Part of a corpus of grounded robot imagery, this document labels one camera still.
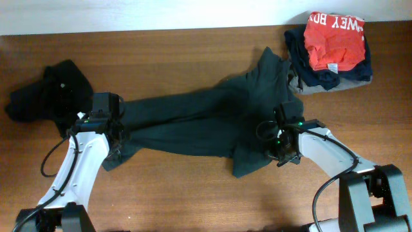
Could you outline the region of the dark green t-shirt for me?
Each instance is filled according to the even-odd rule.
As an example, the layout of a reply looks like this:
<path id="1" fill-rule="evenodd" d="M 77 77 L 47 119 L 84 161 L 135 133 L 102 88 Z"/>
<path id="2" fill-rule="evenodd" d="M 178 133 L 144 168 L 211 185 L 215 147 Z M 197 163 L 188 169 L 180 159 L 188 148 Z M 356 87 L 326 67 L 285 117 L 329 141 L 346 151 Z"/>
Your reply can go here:
<path id="1" fill-rule="evenodd" d="M 129 138 L 103 168 L 119 167 L 142 148 L 229 158 L 237 178 L 265 167 L 271 160 L 256 137 L 258 124 L 274 120 L 274 108 L 289 101 L 295 117 L 303 114 L 286 83 L 289 69 L 289 61 L 265 48 L 254 69 L 212 88 L 126 102 Z"/>

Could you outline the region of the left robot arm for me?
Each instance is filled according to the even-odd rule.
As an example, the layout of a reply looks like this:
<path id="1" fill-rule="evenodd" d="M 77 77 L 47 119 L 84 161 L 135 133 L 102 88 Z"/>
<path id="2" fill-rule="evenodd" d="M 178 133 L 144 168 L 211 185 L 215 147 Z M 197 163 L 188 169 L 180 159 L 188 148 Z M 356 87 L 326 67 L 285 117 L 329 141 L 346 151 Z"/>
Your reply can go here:
<path id="1" fill-rule="evenodd" d="M 94 231 L 88 203 L 105 159 L 125 139 L 121 124 L 126 107 L 115 93 L 93 95 L 92 109 L 79 113 L 67 132 L 67 154 L 46 194 L 33 209 L 20 210 L 14 231 Z"/>

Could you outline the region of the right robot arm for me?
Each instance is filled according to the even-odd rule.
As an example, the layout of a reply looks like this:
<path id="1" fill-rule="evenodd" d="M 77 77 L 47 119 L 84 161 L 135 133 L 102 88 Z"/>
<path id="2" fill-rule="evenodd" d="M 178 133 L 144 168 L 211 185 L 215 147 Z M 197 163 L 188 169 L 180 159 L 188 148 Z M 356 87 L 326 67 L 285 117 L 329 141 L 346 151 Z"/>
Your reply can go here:
<path id="1" fill-rule="evenodd" d="M 274 119 L 256 128 L 266 156 L 278 166 L 310 159 L 328 176 L 312 200 L 313 222 L 296 231 L 411 232 L 411 206 L 402 172 L 380 166 L 341 143 L 325 124 L 296 115 L 296 102 L 274 108 Z M 317 201 L 332 183 L 339 186 L 337 218 L 320 220 Z"/>

